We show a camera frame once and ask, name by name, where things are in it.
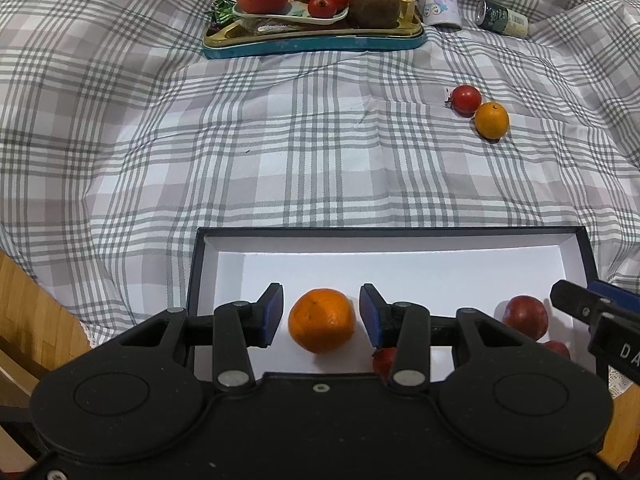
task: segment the wrinkled fabric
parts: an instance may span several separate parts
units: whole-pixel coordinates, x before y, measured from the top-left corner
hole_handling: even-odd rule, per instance
[[[582,224],[640,290],[640,0],[493,0],[518,40],[206,60],[213,0],[0,0],[0,248],[92,344],[184,305],[200,226]],[[466,83],[511,131],[444,107]]]

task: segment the small orange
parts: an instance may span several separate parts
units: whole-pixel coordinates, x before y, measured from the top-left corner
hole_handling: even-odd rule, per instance
[[[509,129],[509,114],[498,103],[484,103],[476,110],[476,130],[485,139],[500,139]]]
[[[351,339],[355,325],[351,301],[332,288],[315,288],[303,294],[289,313],[293,341],[314,354],[340,348]]]

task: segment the blue tin tray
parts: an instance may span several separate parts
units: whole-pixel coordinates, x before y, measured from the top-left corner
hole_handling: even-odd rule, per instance
[[[208,59],[291,54],[317,50],[411,50],[427,40],[422,24],[398,23],[391,29],[357,29],[347,27],[306,30],[280,34],[250,35],[238,22],[212,36],[206,33],[202,49]]]

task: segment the fruit platter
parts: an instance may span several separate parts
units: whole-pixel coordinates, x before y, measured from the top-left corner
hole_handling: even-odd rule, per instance
[[[432,316],[477,309],[596,371],[588,327],[550,300],[559,280],[586,286],[597,278],[584,228],[200,229],[193,269],[190,315],[255,301],[282,284],[287,322],[269,349],[249,350],[256,377],[376,371],[384,380],[393,349],[370,344],[358,312],[364,283]],[[450,348],[432,347],[431,359],[432,381],[454,369]],[[198,350],[196,376],[208,380],[210,370],[207,349]]]
[[[204,54],[406,50],[426,40],[415,0],[217,0]]]

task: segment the metal screw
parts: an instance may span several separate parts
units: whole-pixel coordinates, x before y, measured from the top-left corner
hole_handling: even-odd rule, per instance
[[[249,382],[249,375],[242,370],[225,370],[219,373],[218,382],[229,388],[237,388]]]
[[[47,480],[66,480],[66,475],[62,471],[54,469],[47,473]]]
[[[324,383],[314,384],[314,391],[316,394],[325,394],[330,389],[331,387],[328,384],[324,384]]]
[[[394,381],[400,386],[419,386],[427,377],[418,370],[400,370],[394,374]]]

